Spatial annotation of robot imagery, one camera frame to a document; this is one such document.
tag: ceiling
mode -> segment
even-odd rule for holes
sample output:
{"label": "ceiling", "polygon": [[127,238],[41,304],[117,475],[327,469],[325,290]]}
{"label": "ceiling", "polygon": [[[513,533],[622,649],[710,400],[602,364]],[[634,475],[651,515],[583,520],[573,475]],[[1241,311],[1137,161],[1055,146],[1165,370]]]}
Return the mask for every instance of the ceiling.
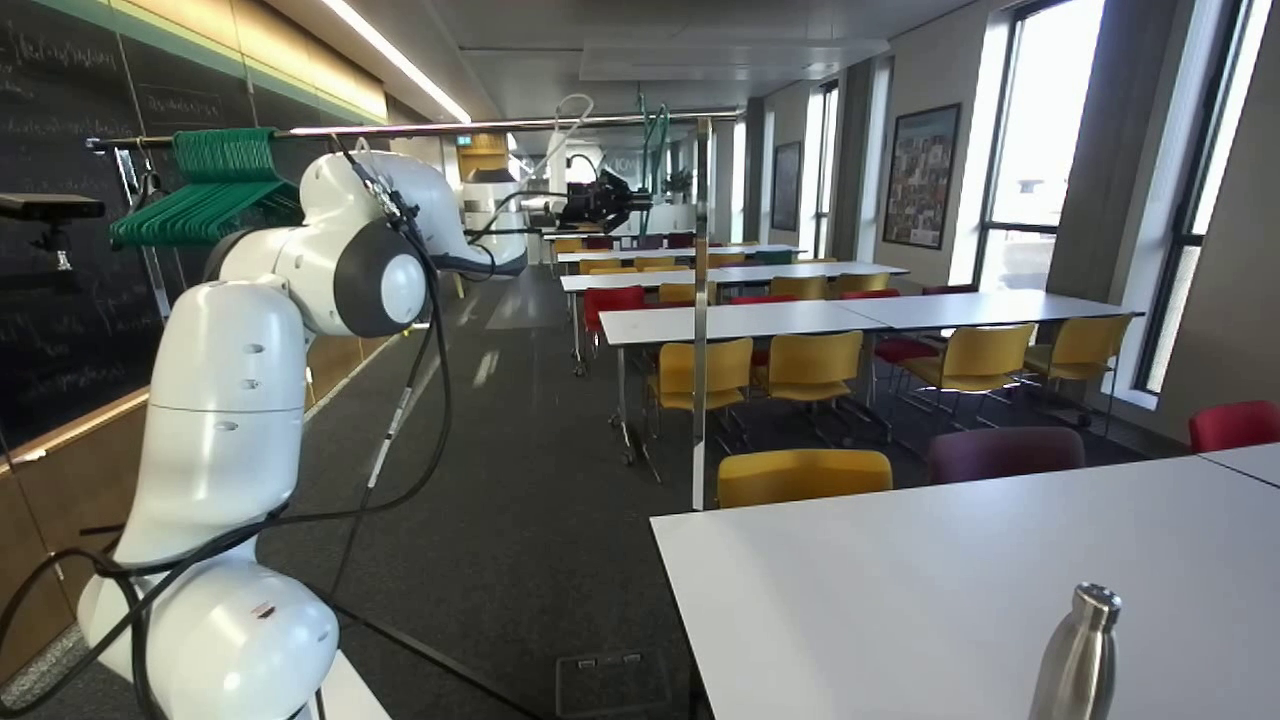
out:
{"label": "ceiling", "polygon": [[[321,0],[266,0],[383,80],[423,120],[450,120]],[[966,0],[349,0],[474,120],[739,107],[795,80],[828,80],[905,28]]]}

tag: framed picture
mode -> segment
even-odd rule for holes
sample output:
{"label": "framed picture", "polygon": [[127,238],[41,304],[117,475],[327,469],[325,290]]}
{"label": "framed picture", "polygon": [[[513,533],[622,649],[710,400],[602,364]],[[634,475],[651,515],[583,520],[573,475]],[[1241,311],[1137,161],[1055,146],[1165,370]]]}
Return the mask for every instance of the framed picture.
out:
{"label": "framed picture", "polygon": [[883,196],[883,245],[944,247],[960,103],[900,118]]}
{"label": "framed picture", "polygon": [[800,228],[800,164],[804,164],[804,146],[781,146],[770,154],[770,228],[781,231]]}

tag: metal water bottle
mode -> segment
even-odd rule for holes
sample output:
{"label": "metal water bottle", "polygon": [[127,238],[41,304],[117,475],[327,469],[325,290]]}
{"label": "metal water bottle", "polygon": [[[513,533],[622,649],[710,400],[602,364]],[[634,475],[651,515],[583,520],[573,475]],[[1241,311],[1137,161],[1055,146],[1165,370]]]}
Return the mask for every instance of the metal water bottle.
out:
{"label": "metal water bottle", "polygon": [[1055,624],[1037,682],[1030,720],[1104,720],[1117,687],[1118,598],[1077,586],[1073,611]]}

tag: ceiling light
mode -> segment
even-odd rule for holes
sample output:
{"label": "ceiling light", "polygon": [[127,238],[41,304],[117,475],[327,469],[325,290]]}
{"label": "ceiling light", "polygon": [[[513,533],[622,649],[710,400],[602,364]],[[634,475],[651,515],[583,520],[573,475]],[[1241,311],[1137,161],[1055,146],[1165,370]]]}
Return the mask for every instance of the ceiling light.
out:
{"label": "ceiling light", "polygon": [[364,45],[370,45],[389,65],[396,65],[414,88],[423,88],[450,120],[473,126],[473,118],[426,78],[421,74],[383,34],[375,34],[349,0],[325,0]]}

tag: robotic arm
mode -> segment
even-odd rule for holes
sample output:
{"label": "robotic arm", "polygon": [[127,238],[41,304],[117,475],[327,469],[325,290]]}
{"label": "robotic arm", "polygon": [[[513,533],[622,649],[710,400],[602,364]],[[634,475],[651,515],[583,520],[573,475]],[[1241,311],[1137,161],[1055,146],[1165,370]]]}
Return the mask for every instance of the robotic arm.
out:
{"label": "robotic arm", "polygon": [[[302,226],[240,238],[162,328],[135,502],[117,566],[156,569],[254,528],[297,487],[308,336],[393,336],[423,316],[426,273],[393,228],[414,213],[421,252],[449,267],[495,267],[524,247],[474,247],[449,183],[409,157],[331,154],[299,179]],[[88,645],[127,615],[88,580],[75,619]],[[149,611],[144,672],[169,715],[291,715],[337,668],[337,615],[299,580],[254,566],[254,537],[183,569]],[[120,636],[104,666],[130,675]]]}

